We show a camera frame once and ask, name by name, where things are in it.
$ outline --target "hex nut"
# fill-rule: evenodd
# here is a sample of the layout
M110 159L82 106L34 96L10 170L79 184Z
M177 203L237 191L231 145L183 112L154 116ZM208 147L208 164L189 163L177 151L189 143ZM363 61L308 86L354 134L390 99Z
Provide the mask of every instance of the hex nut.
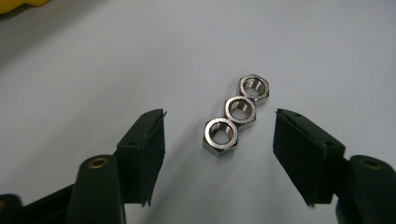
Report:
M264 105L270 95L268 81L255 74L251 74L239 79L238 94L246 96L253 101L256 106Z
M229 141L226 143L217 143L213 137L218 131L226 132ZM213 155L219 157L231 152L238 144L238 129L230 119L217 118L208 121L205 124L203 147Z
M233 115L235 110L241 110L245 113L245 118L236 118ZM244 131L250 128L256 120L256 106L246 96L235 96L225 101L224 117L230 119L238 131Z

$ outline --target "metal nut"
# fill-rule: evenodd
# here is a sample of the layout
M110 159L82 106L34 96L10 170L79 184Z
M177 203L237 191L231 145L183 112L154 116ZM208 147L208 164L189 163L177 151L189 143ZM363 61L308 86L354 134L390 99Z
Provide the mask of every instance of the metal nut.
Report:
M226 132L229 141L218 143L213 140L217 132ZM215 156L222 156L233 149L238 143L238 129L230 119L217 118L208 121L205 125L203 146Z
M270 95L270 87L267 80L252 74L239 79L238 94L246 96L259 106L263 105Z
M233 112L240 110L244 117L237 117ZM228 99L224 106L224 117L230 119L238 131L250 128L256 120L256 106L246 96L235 96Z

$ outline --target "white surface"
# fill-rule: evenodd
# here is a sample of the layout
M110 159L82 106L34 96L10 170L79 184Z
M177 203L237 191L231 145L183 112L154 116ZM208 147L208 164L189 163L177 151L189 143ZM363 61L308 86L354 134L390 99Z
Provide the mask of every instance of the white surface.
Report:
M151 207L128 223L336 223L272 152L277 108L396 167L396 2L54 0L0 21L0 192L25 204L75 181L144 112L164 108ZM271 87L239 148L202 149L240 77Z

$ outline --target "stainless steel nut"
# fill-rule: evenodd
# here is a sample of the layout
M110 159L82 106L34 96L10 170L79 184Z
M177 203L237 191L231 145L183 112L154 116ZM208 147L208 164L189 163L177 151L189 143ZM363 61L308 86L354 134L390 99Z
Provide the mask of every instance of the stainless steel nut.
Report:
M242 111L242 116L236 116L235 111ZM251 127L256 120L256 106L246 96L235 96L225 101L224 117L230 119L243 131Z
M218 143L213 140L218 132L226 132L229 137L228 142ZM204 130L203 147L215 156L222 156L233 149L238 144L238 129L230 119L217 118L208 121Z
M270 86L267 80L252 74L239 79L238 94L246 96L259 106L263 105L270 95Z

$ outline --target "yellow object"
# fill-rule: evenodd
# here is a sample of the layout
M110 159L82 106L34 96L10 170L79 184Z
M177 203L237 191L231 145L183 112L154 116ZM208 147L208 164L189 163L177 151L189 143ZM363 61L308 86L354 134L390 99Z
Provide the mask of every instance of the yellow object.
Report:
M41 7L50 0L0 0L0 14L7 13L21 5Z

